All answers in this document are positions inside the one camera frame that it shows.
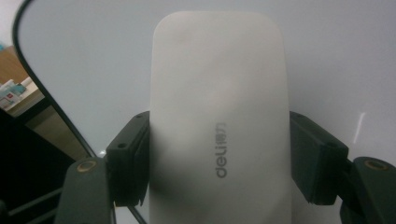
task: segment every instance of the white wall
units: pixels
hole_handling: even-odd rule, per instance
[[[12,24],[23,0],[0,1],[0,44],[7,47],[12,44]]]

